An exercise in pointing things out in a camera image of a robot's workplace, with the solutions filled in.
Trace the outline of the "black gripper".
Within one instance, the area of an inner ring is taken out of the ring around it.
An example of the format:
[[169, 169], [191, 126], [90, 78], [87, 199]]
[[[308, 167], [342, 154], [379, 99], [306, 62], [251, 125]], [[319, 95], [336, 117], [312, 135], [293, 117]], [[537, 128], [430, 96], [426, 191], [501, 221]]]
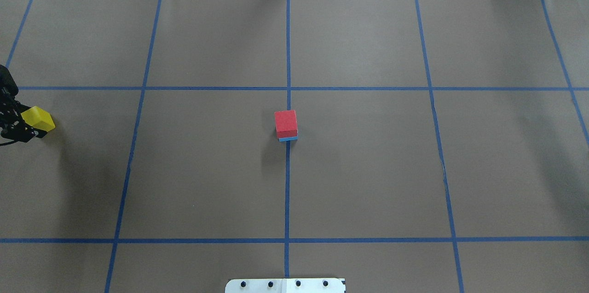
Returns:
[[48, 132], [34, 130], [23, 118], [27, 106], [16, 100], [19, 92], [8, 68], [0, 66], [0, 129], [1, 137], [13, 143], [27, 143], [32, 138], [44, 138]]

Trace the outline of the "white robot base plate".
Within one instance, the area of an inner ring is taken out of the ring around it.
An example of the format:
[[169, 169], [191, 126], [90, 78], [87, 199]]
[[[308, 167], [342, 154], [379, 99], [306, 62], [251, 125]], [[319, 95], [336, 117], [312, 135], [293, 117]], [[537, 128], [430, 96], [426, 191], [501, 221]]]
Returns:
[[260, 278], [234, 279], [225, 285], [225, 293], [345, 293], [340, 278]]

